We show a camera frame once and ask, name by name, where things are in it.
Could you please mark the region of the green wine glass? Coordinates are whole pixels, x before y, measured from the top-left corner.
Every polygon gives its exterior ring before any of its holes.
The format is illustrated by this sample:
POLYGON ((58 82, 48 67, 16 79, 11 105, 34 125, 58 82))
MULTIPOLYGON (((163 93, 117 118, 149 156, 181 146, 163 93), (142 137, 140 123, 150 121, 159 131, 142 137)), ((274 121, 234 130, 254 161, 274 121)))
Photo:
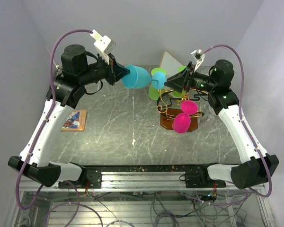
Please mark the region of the green wine glass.
POLYGON ((166 74, 163 68, 154 68, 151 71, 151 85, 148 93, 150 99, 157 100, 160 97, 160 90, 164 87, 166 74))
MULTIPOLYGON (((181 71, 183 71, 184 69, 186 68, 186 66, 181 66, 181 67, 179 67, 178 68, 178 72, 181 72, 181 71)), ((172 92, 171 93, 171 97, 174 97, 174 98, 182 98, 183 96, 184 96, 184 94, 185 94, 185 91, 182 91, 182 93, 179 93, 179 92, 177 92, 177 91, 174 91, 174 92, 172 92)))

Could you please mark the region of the blue wine glass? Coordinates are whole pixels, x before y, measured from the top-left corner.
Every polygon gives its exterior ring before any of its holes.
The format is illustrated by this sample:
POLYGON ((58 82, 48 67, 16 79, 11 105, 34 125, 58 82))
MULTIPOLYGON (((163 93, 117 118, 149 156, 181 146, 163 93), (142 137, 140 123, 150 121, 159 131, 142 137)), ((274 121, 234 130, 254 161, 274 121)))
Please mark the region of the blue wine glass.
POLYGON ((122 78, 122 83, 127 89, 140 89, 149 84, 152 84, 157 90, 164 87, 166 76, 161 71, 151 76, 150 73, 142 67, 127 65, 125 68, 129 70, 129 73, 122 78))

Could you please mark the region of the gold wire glass rack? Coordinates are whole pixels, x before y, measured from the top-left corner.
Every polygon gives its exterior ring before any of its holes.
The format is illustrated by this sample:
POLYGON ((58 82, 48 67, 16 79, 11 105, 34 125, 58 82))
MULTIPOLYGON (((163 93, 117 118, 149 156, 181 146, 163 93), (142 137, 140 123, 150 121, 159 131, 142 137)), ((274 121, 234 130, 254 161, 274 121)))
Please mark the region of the gold wire glass rack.
MULTIPOLYGON (((160 97, 157 99, 156 110, 160 114, 160 126, 166 130, 173 130, 172 123, 175 117, 182 113, 181 104, 183 101, 190 100, 188 93, 185 93, 182 98, 174 98, 169 96, 170 93, 174 92, 174 90, 160 90, 160 97), (166 103, 163 100, 163 97, 169 96, 169 103, 166 103)), ((187 132, 192 132, 198 128, 198 119, 202 117, 204 114, 201 106, 197 103, 197 101, 193 101, 198 106, 198 112, 194 115, 191 115, 191 124, 187 132)))

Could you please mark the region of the pink wine glass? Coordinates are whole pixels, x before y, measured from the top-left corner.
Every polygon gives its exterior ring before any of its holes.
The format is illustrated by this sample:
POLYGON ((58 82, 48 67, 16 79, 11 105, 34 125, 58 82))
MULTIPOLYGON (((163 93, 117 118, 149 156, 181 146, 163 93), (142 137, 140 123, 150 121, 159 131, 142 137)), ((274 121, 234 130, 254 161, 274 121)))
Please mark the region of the pink wine glass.
POLYGON ((175 117, 172 128, 175 132, 182 134, 188 131, 191 124, 190 116, 198 112, 198 106, 195 102, 186 100, 182 102, 180 107, 182 113, 175 117))

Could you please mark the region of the clear glass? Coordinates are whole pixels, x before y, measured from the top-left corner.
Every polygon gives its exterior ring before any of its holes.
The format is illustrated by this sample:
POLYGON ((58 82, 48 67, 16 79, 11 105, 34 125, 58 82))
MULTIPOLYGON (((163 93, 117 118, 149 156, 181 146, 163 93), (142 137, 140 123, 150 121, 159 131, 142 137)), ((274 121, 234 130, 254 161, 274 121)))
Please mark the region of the clear glass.
POLYGON ((215 114, 205 113, 199 120, 199 124, 213 123, 215 121, 215 114))

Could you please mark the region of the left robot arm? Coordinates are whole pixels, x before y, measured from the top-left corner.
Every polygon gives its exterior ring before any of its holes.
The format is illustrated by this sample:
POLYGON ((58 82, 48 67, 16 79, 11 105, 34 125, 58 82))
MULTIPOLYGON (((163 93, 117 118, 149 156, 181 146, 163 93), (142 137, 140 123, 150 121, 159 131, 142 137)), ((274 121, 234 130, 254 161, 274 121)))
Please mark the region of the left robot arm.
POLYGON ((88 167, 51 162, 51 152, 62 126, 87 93, 85 86, 102 80, 114 85, 129 74, 128 69, 117 63, 112 49, 112 46, 104 50, 97 48, 97 55, 79 44, 64 49, 62 68, 53 81, 53 88, 47 92, 40 121, 24 150, 18 156, 11 156, 8 166, 45 187, 58 182, 62 188, 68 188, 70 181, 81 188, 92 182, 88 167))

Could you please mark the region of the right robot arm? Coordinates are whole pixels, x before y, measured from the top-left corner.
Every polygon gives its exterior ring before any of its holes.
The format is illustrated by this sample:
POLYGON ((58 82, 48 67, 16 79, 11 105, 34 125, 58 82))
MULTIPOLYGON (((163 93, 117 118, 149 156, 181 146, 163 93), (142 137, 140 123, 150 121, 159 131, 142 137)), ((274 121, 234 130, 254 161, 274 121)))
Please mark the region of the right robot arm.
POLYGON ((218 60, 209 75, 194 69, 190 62, 181 72, 168 78, 164 85, 179 93, 190 89, 206 92, 209 105, 227 127, 240 157, 239 165, 209 165, 207 171, 199 175, 200 184, 210 187, 216 180, 222 180, 246 189, 269 182, 279 159, 276 155, 269 155, 256 139, 239 107, 239 99, 230 88, 233 64, 228 60, 218 60))

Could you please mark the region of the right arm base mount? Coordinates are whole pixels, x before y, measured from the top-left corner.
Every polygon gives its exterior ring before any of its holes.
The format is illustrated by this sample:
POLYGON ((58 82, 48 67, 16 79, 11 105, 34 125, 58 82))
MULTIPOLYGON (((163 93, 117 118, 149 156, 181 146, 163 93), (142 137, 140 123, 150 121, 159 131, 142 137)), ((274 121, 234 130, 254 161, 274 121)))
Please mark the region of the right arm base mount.
POLYGON ((209 177, 209 165, 183 165, 179 170, 184 172, 179 177, 180 181, 185 182, 186 188, 217 188, 226 187, 226 182, 222 180, 213 180, 209 177))

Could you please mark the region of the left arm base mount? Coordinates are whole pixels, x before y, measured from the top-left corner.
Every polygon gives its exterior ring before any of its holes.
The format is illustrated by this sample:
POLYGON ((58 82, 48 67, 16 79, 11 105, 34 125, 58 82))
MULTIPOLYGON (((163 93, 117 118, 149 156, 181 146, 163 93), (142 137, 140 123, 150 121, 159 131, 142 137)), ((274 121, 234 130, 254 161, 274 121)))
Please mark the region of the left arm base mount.
POLYGON ((101 172, 90 166, 79 166, 81 168, 81 174, 75 181, 65 180, 58 182, 59 189, 70 189, 71 184, 77 189, 100 189, 102 184, 101 172))

